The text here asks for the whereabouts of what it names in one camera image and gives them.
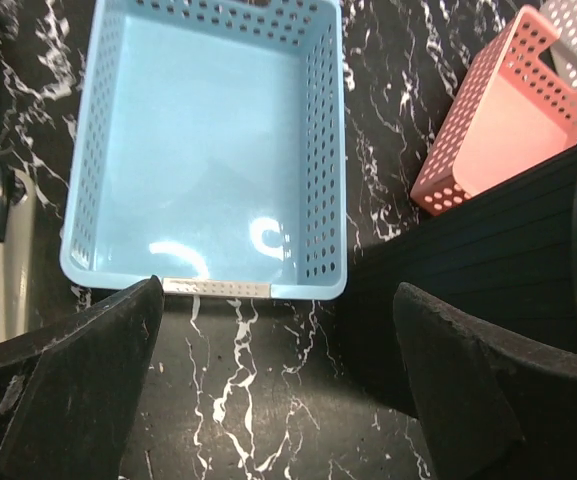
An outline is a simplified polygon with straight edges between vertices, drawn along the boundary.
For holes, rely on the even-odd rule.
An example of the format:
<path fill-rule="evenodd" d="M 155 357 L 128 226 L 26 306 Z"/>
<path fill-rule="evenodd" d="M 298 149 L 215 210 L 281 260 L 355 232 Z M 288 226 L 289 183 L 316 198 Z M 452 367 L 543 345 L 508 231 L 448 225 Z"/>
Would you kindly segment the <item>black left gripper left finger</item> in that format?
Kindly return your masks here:
<path fill-rule="evenodd" d="M 0 479 L 116 479 L 157 340 L 160 280 L 0 343 Z"/>

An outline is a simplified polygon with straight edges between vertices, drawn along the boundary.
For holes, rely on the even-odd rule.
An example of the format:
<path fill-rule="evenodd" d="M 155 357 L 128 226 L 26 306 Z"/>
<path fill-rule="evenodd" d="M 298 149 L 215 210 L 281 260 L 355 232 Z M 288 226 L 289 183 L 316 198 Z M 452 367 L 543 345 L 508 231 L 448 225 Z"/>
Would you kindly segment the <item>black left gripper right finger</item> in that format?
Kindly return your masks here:
<path fill-rule="evenodd" d="M 409 283 L 393 318 L 440 479 L 577 479 L 577 354 Z"/>

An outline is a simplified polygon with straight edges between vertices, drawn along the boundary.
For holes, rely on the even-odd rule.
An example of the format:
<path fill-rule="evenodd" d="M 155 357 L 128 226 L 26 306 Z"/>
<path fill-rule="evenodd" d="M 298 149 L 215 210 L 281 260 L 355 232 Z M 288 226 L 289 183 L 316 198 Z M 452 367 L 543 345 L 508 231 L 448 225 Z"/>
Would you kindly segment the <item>large black ribbed bin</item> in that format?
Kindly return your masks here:
<path fill-rule="evenodd" d="M 577 145 L 367 248 L 350 266 L 336 307 L 343 361 L 370 395 L 414 415 L 393 321 L 404 282 L 577 354 Z"/>

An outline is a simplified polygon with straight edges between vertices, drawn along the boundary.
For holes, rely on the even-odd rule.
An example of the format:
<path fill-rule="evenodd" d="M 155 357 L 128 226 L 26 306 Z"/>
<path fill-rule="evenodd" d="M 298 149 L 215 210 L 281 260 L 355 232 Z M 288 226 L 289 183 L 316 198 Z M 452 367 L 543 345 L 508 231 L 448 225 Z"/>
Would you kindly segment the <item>blue perforated basket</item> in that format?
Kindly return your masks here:
<path fill-rule="evenodd" d="M 347 282 L 336 1 L 99 1 L 60 265 L 181 295 L 331 300 Z"/>

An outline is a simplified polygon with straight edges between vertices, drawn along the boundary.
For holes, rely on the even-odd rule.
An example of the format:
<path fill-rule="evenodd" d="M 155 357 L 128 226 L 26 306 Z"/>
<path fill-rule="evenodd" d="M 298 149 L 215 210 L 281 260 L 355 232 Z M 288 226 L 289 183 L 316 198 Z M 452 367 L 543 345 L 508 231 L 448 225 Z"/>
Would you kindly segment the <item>pink perforated basket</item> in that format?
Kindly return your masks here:
<path fill-rule="evenodd" d="M 523 6 L 475 57 L 412 187 L 439 215 L 577 144 L 577 54 Z"/>

